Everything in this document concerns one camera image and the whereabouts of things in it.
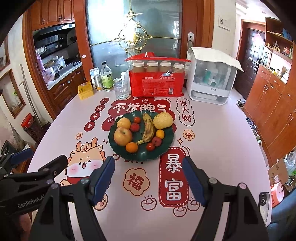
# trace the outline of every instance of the gold decorative pattern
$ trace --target gold decorative pattern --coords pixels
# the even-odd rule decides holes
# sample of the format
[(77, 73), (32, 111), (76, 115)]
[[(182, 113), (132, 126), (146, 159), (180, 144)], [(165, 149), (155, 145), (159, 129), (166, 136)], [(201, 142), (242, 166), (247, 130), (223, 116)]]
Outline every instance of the gold decorative pattern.
[(179, 38), (172, 38), (172, 37), (157, 37), (151, 36), (147, 34), (145, 28), (143, 28), (140, 22), (137, 22), (134, 17), (137, 16), (136, 13), (131, 8), (131, 0), (129, 1), (130, 10), (128, 15), (127, 23), (124, 23), (122, 30), (119, 32), (118, 37), (113, 40), (108, 40), (100, 43), (91, 44), (90, 46), (94, 46), (97, 44), (108, 43), (108, 42), (118, 42), (119, 46), (125, 50), (126, 54), (129, 55), (137, 55), (141, 52), (142, 48), (147, 43), (148, 39), (152, 38), (164, 38), (164, 39), (175, 39), (181, 40)]

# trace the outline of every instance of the red packaged bag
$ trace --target red packaged bag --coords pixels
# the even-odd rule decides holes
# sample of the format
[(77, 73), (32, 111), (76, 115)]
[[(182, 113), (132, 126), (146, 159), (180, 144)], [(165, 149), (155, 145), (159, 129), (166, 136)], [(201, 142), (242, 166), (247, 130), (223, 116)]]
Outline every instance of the red packaged bag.
[(154, 53), (146, 52), (131, 56), (125, 61), (131, 61), (132, 69), (129, 71), (129, 77), (132, 96), (180, 97), (182, 95), (185, 66), (189, 65), (190, 60), (156, 57)]

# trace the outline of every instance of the ceiling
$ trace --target ceiling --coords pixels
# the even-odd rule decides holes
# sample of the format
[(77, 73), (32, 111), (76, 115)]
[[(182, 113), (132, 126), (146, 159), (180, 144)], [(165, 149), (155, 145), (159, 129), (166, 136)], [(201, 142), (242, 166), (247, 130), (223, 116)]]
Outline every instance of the ceiling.
[(266, 17), (272, 17), (279, 19), (267, 6), (265, 6), (260, 0), (236, 0), (236, 3), (243, 6), (247, 10), (256, 9), (257, 11), (266, 14)]

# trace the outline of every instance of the green plate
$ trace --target green plate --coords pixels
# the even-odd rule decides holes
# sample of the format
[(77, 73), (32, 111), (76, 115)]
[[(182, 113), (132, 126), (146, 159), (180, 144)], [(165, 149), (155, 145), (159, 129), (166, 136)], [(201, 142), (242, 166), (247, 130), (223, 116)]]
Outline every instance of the green plate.
[(156, 112), (150, 112), (148, 110), (143, 110), (143, 111), (133, 111), (132, 113), (127, 113), (124, 114), (122, 117), (117, 118), (114, 125), (111, 126), (110, 132), (109, 132), (109, 143), (111, 148), (116, 154), (119, 154), (122, 158), (126, 160), (133, 160), (133, 161), (147, 161), (147, 160), (153, 160), (168, 151), (170, 145), (172, 144), (174, 140), (174, 132), (172, 127), (168, 127), (163, 129), (165, 133), (165, 137), (162, 139), (162, 143), (159, 147), (155, 147), (153, 151), (147, 151), (146, 150), (146, 145), (147, 143), (140, 144), (138, 146), (138, 151), (136, 153), (129, 153), (126, 151), (125, 147), (119, 146), (116, 144), (114, 141), (114, 132), (117, 129), (117, 122), (123, 118), (126, 117), (128, 118), (131, 123), (133, 123), (133, 118), (134, 117), (140, 117), (141, 122), (140, 122), (140, 130), (138, 132), (132, 132), (133, 134), (133, 140), (132, 142), (137, 142), (142, 139), (143, 133), (145, 131), (145, 124), (143, 121), (143, 114), (147, 113), (148, 115), (151, 116), (153, 119), (158, 113)]

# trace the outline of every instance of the light switch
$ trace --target light switch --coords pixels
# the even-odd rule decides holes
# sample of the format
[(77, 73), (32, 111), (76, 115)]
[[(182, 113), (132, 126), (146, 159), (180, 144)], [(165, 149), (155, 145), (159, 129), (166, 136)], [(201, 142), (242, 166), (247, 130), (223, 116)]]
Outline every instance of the light switch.
[(230, 24), (229, 24), (229, 21), (226, 18), (221, 17), (219, 15), (219, 19), (218, 20), (219, 20), (219, 22), (218, 22), (218, 26), (219, 27), (224, 28), (224, 29), (230, 31)]

